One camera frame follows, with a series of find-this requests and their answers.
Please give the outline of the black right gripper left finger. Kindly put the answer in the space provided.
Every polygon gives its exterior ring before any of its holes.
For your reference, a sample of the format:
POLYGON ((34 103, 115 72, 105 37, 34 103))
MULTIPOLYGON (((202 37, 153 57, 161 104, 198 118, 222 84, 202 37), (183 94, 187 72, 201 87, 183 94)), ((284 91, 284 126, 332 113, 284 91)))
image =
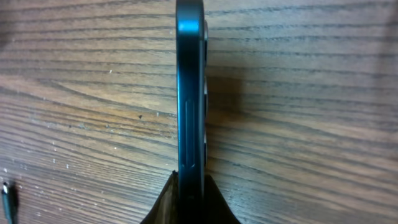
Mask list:
POLYGON ((169 176, 150 212, 141 224, 177 224, 178 223, 178 172, 169 176))

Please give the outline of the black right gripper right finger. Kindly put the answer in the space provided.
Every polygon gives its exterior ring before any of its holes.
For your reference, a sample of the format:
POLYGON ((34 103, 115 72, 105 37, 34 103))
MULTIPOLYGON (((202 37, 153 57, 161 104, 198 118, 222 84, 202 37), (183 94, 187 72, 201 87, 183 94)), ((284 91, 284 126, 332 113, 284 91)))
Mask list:
POLYGON ((205 176, 204 223, 240 224, 211 175, 205 176))

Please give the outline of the Samsung Galaxy smartphone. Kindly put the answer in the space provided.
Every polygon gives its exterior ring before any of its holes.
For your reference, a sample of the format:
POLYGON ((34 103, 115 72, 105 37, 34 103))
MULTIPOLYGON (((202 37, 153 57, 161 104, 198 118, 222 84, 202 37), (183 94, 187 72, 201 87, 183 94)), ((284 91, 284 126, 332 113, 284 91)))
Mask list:
POLYGON ((202 0, 176 2, 178 214, 204 222, 205 15, 202 0))

